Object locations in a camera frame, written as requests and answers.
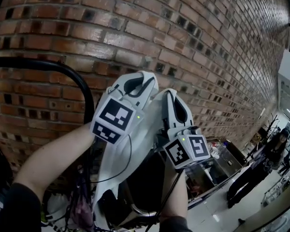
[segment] white floor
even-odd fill
[[[264,193],[279,179],[280,175],[277,171],[273,171],[243,198],[240,203],[228,209],[226,193],[232,184],[232,181],[230,181],[205,202],[188,211],[188,227],[193,232],[233,232],[239,225],[239,218],[246,219],[261,209],[261,201],[264,198]],[[145,228],[137,230],[137,232],[144,231]],[[158,231],[159,225],[154,225],[149,230],[149,232]]]

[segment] black tube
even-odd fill
[[[94,114],[94,103],[91,91],[82,76],[71,67],[60,62],[38,60],[34,58],[0,57],[0,67],[29,69],[39,71],[55,71],[65,74],[71,78],[81,89],[85,98],[84,124],[92,120]]]

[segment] thin wire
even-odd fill
[[[150,228],[153,226],[153,224],[155,223],[156,219],[158,218],[158,216],[159,216],[160,213],[162,212],[163,208],[164,208],[165,205],[166,205],[166,202],[168,201],[168,199],[169,199],[169,197],[170,197],[170,195],[171,195],[173,189],[175,188],[175,186],[176,186],[176,184],[177,184],[177,182],[178,182],[180,176],[182,175],[183,171],[184,171],[184,169],[181,169],[181,170],[180,170],[180,172],[179,172],[178,176],[176,177],[175,181],[173,182],[173,184],[172,184],[172,186],[171,186],[171,188],[170,188],[168,194],[165,196],[165,198],[164,198],[164,200],[163,200],[163,202],[162,202],[162,204],[161,204],[161,207],[160,207],[159,211],[157,211],[157,213],[155,214],[155,217],[154,217],[155,219],[154,219],[154,221],[153,221],[151,224],[148,225],[148,227],[146,228],[145,232],[148,232],[148,231],[150,230]]]
[[[130,164],[130,161],[131,161],[131,156],[132,156],[132,142],[131,142],[131,138],[130,138],[130,135],[128,135],[129,137],[129,141],[130,141],[130,156],[129,156],[129,160],[128,160],[128,163],[126,165],[126,167],[124,168],[124,170],[122,170],[120,173],[116,174],[115,176],[113,177],[110,177],[106,180],[100,180],[100,181],[96,181],[96,182],[90,182],[90,183],[100,183],[100,182],[104,182],[104,181],[108,181],[110,179],[114,179],[116,178],[117,176],[121,175],[123,172],[125,172],[125,170],[128,168],[129,164]]]

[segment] brick wall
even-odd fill
[[[287,0],[0,0],[0,56],[61,61],[95,101],[119,75],[153,71],[206,136],[241,147],[276,107],[288,20]],[[83,99],[61,74],[0,69],[0,147],[14,171],[82,123]]]

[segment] forearm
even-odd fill
[[[94,135],[89,127],[83,125],[42,146],[25,162],[14,182],[30,188],[41,201],[46,188],[91,146]]]
[[[164,183],[162,192],[162,201],[171,189],[178,173],[173,168],[171,162],[167,159],[164,173]],[[187,216],[188,210],[188,195],[185,182],[185,171],[181,174],[177,184],[175,185],[168,201],[161,212],[160,222],[170,217],[183,217]]]

